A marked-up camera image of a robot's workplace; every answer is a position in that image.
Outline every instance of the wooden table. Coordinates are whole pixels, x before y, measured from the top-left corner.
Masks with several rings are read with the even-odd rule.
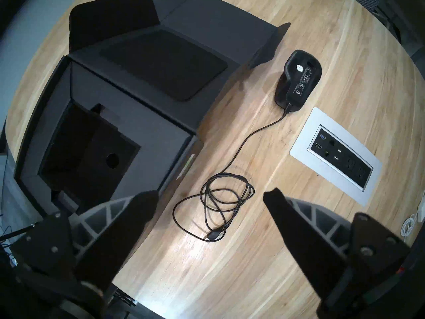
[[[292,25],[274,60],[240,80],[206,116],[199,130],[204,149],[114,283],[166,318],[314,317],[319,299],[286,249],[262,194],[278,187],[287,196],[324,205],[349,220],[364,211],[399,234],[425,189],[425,81],[396,39],[354,0],[224,1],[273,25]],[[68,53],[69,11],[35,54],[10,107],[6,136],[15,159],[37,99],[60,57]],[[252,137],[229,169],[249,179],[254,198],[222,241],[207,244],[186,235],[172,221],[173,205],[197,193],[250,132],[282,114],[273,101],[274,89],[295,49],[317,57],[322,78],[299,112]],[[366,207],[289,156],[315,106],[382,162]],[[182,205],[177,219],[204,234],[197,199]]]

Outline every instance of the black box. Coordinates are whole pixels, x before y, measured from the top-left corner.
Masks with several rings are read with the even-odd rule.
[[[70,54],[33,112],[15,179],[42,216],[150,190],[162,211],[202,148],[204,115],[273,58],[287,27],[220,0],[76,6]]]

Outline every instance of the computer mouse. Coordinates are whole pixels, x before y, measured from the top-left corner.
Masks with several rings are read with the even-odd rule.
[[[276,104],[283,109],[291,104],[289,112],[298,111],[321,76],[322,66],[319,61],[308,52],[295,50],[285,63],[284,72],[279,78],[275,91]]]

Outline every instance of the power socket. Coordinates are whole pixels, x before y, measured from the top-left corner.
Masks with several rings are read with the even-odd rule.
[[[346,175],[351,181],[364,189],[372,168],[355,152],[324,128],[320,128],[310,150]]]

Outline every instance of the circular hole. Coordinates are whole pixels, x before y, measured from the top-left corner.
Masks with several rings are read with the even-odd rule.
[[[109,168],[114,169],[119,164],[119,158],[118,155],[115,153],[111,153],[106,157],[106,164]]]
[[[368,218],[366,215],[359,214],[359,215],[358,215],[358,217],[359,217],[359,219],[361,219],[362,221],[368,221],[368,220],[369,220],[369,218]]]
[[[373,251],[372,248],[365,246],[365,247],[360,248],[360,253],[363,256],[373,256],[374,251]]]
[[[395,244],[397,243],[397,240],[396,240],[395,238],[391,237],[391,236],[388,236],[388,237],[385,239],[385,241],[386,241],[386,242],[388,242],[388,243],[389,243],[389,244],[391,244],[391,245],[395,245]]]

